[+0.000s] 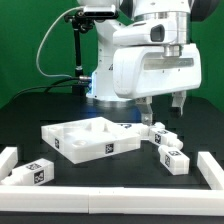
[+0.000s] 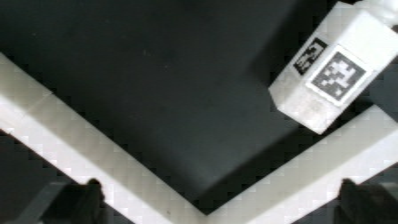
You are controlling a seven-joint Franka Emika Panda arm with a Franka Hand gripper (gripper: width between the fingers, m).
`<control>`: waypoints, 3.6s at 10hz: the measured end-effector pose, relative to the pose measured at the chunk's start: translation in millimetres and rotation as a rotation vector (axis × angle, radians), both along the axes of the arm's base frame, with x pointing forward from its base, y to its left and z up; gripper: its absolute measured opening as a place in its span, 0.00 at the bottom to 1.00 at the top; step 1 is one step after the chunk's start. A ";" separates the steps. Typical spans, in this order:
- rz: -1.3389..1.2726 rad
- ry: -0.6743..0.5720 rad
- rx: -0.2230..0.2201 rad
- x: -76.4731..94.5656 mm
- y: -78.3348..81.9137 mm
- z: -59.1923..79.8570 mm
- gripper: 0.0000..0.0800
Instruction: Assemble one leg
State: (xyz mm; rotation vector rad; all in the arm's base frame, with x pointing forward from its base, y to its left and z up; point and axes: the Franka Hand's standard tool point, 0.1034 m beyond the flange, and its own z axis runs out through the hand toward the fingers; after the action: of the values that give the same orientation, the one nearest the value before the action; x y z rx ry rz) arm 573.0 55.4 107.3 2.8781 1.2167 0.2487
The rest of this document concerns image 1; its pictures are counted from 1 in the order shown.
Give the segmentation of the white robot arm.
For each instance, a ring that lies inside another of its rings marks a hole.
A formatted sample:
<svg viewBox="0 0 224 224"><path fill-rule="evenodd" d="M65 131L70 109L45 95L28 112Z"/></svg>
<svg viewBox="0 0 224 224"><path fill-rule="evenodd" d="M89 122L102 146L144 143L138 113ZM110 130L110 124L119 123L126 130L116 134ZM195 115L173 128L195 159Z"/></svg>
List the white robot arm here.
<svg viewBox="0 0 224 224"><path fill-rule="evenodd" d="M152 98L170 93L180 116L186 92L201 84L190 23L207 19L221 0L78 0L98 33L98 65L87 97L103 105L135 101L146 125Z"/></svg>

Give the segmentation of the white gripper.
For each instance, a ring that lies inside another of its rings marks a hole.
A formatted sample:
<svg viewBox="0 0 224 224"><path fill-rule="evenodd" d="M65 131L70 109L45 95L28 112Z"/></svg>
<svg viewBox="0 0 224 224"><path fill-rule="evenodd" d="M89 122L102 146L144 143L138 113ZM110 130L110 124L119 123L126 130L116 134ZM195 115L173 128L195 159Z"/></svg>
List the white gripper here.
<svg viewBox="0 0 224 224"><path fill-rule="evenodd" d="M118 49L113 58L113 86L120 98L136 99L141 122L153 123L152 98L172 94L172 110L183 114L184 90L201 84L200 54L195 44L184 45L178 57L164 55L162 46L141 46Z"/></svg>

